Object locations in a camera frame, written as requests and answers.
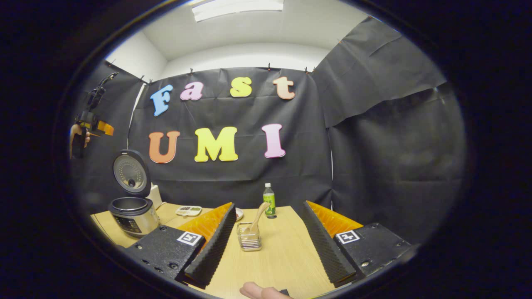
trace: colorful foam letters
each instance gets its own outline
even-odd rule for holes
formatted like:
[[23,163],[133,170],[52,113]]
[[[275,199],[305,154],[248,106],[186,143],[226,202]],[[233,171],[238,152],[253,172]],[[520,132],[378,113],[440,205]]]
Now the colorful foam letters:
[[275,79],[273,81],[273,84],[277,85],[277,95],[280,98],[293,99],[296,96],[295,93],[291,93],[290,91],[288,91],[288,86],[294,85],[294,82],[288,81],[288,78],[281,77],[281,78]]
[[180,133],[178,131],[171,131],[167,133],[168,136],[168,152],[166,155],[161,155],[159,146],[161,138],[164,136],[161,132],[153,132],[149,137],[149,158],[155,163],[168,163],[176,156],[177,137]]
[[153,116],[156,117],[168,109],[168,105],[164,102],[168,103],[170,101],[170,91],[172,90],[173,86],[168,84],[150,97],[153,100],[153,105],[155,105]]
[[245,97],[251,94],[251,79],[249,77],[237,77],[231,82],[231,96]]
[[235,127],[225,127],[220,131],[218,139],[214,139],[211,130],[208,128],[201,128],[196,130],[198,136],[198,155],[194,157],[196,162],[206,162],[209,160],[205,154],[205,150],[209,152],[209,156],[213,161],[220,154],[220,161],[236,161],[238,155],[235,153]]
[[202,97],[201,90],[203,89],[203,83],[201,82],[192,82],[185,86],[185,90],[179,96],[182,100],[186,101],[191,99],[196,101]]
[[281,139],[279,131],[282,125],[278,123],[267,124],[262,127],[266,133],[266,145],[268,150],[264,153],[266,158],[279,158],[286,154],[285,150],[281,148]]

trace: wooden table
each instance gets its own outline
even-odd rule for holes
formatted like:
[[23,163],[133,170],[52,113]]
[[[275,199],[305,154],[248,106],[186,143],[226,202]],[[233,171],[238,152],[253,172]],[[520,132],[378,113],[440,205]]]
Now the wooden table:
[[[176,215],[179,207],[169,203],[161,205],[157,209],[160,224],[177,228],[194,218]],[[211,210],[203,208],[201,214]],[[244,216],[236,224],[255,218],[256,209],[243,211]],[[235,224],[211,283],[205,290],[191,287],[222,298],[247,298],[239,292],[247,281],[254,281],[261,287],[287,289],[296,299],[313,298],[334,290],[301,218],[290,206],[277,207],[276,214],[275,219],[262,216],[259,220],[263,243],[260,251],[240,249]],[[119,228],[109,211],[91,216],[117,245],[129,247],[138,241]]]

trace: small white plate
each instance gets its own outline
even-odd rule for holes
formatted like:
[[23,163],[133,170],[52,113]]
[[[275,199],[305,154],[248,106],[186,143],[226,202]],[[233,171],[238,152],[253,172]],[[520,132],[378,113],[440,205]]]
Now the small white plate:
[[242,219],[243,216],[244,216],[244,211],[242,211],[239,208],[236,208],[236,221]]
[[196,205],[183,205],[176,210],[180,216],[198,216],[201,213],[201,207]]

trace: metal basket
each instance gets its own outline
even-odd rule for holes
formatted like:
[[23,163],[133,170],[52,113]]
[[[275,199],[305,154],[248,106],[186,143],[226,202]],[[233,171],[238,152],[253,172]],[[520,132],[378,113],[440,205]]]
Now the metal basket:
[[242,234],[244,230],[251,224],[252,222],[241,222],[236,227],[238,242],[240,243],[240,247],[243,251],[257,251],[262,248],[261,235],[258,225],[256,234]]

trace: blue foam letter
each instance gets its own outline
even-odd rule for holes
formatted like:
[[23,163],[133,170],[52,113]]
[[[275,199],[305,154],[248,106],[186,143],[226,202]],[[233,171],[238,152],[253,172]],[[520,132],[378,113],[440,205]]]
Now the blue foam letter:
[[173,86],[168,84],[163,87],[163,89],[149,97],[153,100],[153,105],[155,106],[155,113],[153,113],[153,116],[156,117],[168,109],[168,105],[166,105],[164,102],[168,103],[170,101],[170,91],[172,91],[172,89]]

